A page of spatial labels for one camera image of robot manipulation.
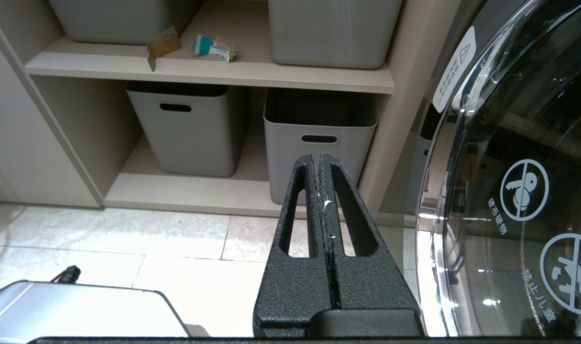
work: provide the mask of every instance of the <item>cardboard piece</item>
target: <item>cardboard piece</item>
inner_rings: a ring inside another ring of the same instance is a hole
[[[231,62],[237,56],[237,46],[227,39],[204,34],[197,34],[192,44],[192,52],[197,55],[216,55],[225,61]]]
[[[150,69],[153,72],[156,69],[157,58],[175,52],[179,48],[182,48],[182,44],[179,41],[179,35],[177,34],[175,26],[166,29],[162,35],[152,38],[146,46]]]

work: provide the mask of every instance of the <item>no-child icon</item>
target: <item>no-child icon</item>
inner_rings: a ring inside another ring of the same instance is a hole
[[[552,297],[581,315],[581,235],[564,233],[550,239],[541,251],[539,265]]]
[[[548,173],[533,159],[511,165],[500,188],[501,205],[511,219],[524,222],[539,215],[550,192]]]

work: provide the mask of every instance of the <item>textured black plastic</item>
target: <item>textured black plastic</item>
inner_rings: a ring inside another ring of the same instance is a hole
[[[453,337],[453,338],[39,338],[29,344],[581,344],[581,338]]]
[[[320,155],[317,174],[315,170],[312,155],[304,155],[293,167],[254,307],[255,337],[343,337],[350,333],[353,337],[423,335],[419,306],[347,170],[339,159],[328,153]],[[301,190],[306,191],[309,258],[288,256],[296,200]],[[337,200],[356,257],[346,256],[343,250]],[[329,313],[337,321],[315,318],[327,310],[338,310]],[[373,312],[371,320],[376,319],[376,314],[385,315],[382,323],[362,327],[363,331],[360,327],[347,331],[346,320],[356,313],[346,315],[346,310],[361,310],[364,315],[369,310],[396,312]],[[390,322],[392,315],[400,314],[412,326],[400,329]],[[335,322],[339,323],[339,333],[343,335],[334,335]],[[327,328],[319,331],[318,324]]]

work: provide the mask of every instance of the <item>washing machine door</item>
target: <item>washing machine door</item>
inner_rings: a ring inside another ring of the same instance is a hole
[[[581,0],[522,3],[482,49],[467,34],[418,209],[426,330],[581,336]]]

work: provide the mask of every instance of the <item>tile floor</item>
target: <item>tile floor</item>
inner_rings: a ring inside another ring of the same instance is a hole
[[[0,203],[0,288],[50,280],[75,264],[79,283],[159,290],[183,322],[214,337],[250,337],[276,224],[277,218]],[[415,288],[413,229],[379,229]],[[343,237],[353,255],[347,230]],[[305,220],[295,221],[290,255],[307,257]]]

